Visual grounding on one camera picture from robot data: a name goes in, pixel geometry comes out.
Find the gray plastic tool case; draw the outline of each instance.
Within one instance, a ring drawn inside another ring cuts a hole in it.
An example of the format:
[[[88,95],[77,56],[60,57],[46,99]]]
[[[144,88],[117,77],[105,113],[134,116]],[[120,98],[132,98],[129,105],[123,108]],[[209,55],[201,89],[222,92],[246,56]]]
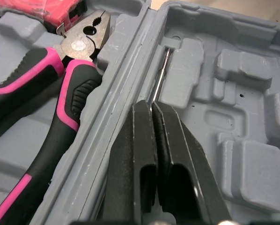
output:
[[[159,11],[149,6],[150,0],[88,1],[88,14],[112,13],[97,59],[103,83],[88,97],[78,135],[30,224],[96,217],[111,146],[131,105],[147,98],[166,46],[174,52],[160,101],[178,111],[204,148],[233,219],[280,220],[280,24],[177,1]],[[37,20],[5,13],[0,82],[29,49],[61,40]],[[14,112],[2,125],[0,203],[43,143],[59,85],[26,104],[26,117]]]

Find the black rubber grip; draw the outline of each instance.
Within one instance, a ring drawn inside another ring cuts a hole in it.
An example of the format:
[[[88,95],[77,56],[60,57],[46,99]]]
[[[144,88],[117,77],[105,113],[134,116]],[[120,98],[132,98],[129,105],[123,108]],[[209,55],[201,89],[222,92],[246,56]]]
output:
[[[77,129],[72,128],[73,122],[78,128],[88,94],[102,82],[102,76],[94,67],[77,65],[75,60],[71,62],[67,67],[50,130],[26,171],[32,179],[4,214],[0,224],[22,225],[32,218],[43,200],[58,162],[74,142]]]
[[[0,122],[56,81],[63,70],[62,61],[52,48],[30,50],[17,69],[0,84]]]

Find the metal shaft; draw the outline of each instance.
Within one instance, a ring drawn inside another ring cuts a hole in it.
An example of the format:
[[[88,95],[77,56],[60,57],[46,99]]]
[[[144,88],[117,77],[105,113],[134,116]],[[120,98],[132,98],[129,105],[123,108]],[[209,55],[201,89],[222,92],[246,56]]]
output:
[[[163,62],[162,68],[159,70],[159,72],[155,78],[155,83],[153,85],[153,88],[151,89],[150,94],[148,96],[147,103],[148,103],[149,107],[151,107],[152,103],[154,101],[158,100],[160,97],[162,86],[163,86],[163,83],[164,83],[164,80],[166,77],[165,69],[166,69],[166,66],[168,63],[170,53],[171,53],[170,48],[168,48],[166,51],[165,60]]]

